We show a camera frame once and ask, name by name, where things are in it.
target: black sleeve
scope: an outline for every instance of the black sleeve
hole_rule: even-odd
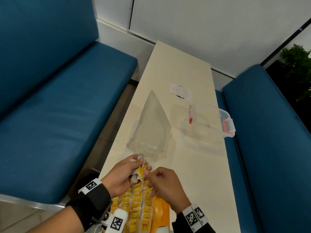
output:
[[[172,222],[174,233],[193,233],[192,229],[190,228],[185,216],[182,212],[177,214],[177,218],[175,222]],[[197,230],[195,233],[215,233],[213,228],[210,226],[210,224],[206,223],[204,226],[202,226],[199,230]]]

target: right hand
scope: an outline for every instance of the right hand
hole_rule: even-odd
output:
[[[146,170],[144,175],[149,180],[148,187],[153,187],[150,196],[164,199],[176,214],[191,205],[174,170],[159,167],[153,172]]]

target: clear plastic bag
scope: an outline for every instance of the clear plastic bag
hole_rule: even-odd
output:
[[[164,109],[153,90],[145,102],[138,126],[126,144],[135,154],[157,155],[164,152],[167,136],[172,129]]]

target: blue cushion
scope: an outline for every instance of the blue cushion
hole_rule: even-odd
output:
[[[223,94],[220,91],[216,90],[216,98],[218,107],[227,111]],[[245,173],[235,139],[226,137],[225,145],[241,233],[257,233],[259,232],[255,221],[257,218],[255,218],[256,215],[253,212],[254,206],[245,180]]]
[[[0,123],[0,193],[45,204],[66,195],[137,60],[94,43]]]
[[[311,134],[260,65],[223,94],[263,231],[310,232]]]
[[[98,38],[91,0],[0,0],[0,114]]]

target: plastic container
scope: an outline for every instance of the plastic container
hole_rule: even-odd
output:
[[[189,122],[183,133],[196,140],[215,143],[224,137],[234,137],[235,126],[228,112],[194,102],[189,106]]]

